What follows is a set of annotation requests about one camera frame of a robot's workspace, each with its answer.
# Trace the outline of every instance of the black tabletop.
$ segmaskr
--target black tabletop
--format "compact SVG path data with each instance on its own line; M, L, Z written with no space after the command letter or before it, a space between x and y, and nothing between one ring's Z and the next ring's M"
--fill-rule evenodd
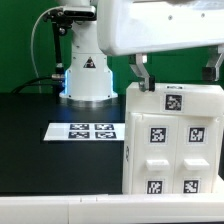
M78 109L50 94L0 94L0 195L120 194L123 141L43 138L51 122L123 123L123 99Z

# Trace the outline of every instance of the warning label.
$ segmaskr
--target warning label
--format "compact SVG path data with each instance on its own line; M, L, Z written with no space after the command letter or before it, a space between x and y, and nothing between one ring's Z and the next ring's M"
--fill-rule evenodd
M89 57L88 61L85 63L83 68L96 68L93 59Z

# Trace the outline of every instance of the white cylinder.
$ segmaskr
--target white cylinder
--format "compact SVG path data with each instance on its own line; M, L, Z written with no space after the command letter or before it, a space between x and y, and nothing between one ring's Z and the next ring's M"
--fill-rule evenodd
M65 91L60 96L73 101L108 101L113 92L113 74L107 56L97 43L97 23L73 23L72 63L66 73Z

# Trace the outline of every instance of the printed marker sheet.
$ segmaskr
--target printed marker sheet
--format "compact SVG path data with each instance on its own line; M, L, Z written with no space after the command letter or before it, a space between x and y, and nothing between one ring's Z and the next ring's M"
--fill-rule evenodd
M44 141L124 141L124 123L50 123Z

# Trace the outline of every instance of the green wall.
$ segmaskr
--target green wall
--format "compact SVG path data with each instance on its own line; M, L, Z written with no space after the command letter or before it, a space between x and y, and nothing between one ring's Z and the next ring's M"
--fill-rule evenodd
M0 2L0 92L35 78L30 57L30 37L36 19L45 10L56 6L54 0L1 0ZM35 59L40 76L54 73L54 48L50 22L41 22L35 36ZM70 35L62 38L65 67L70 64ZM148 55L146 65L157 82L202 83L201 67L208 59L207 48L160 52ZM114 89L125 93L126 87L137 80L129 68L127 57L110 57L109 67L114 71ZM29 87L25 92L36 92Z

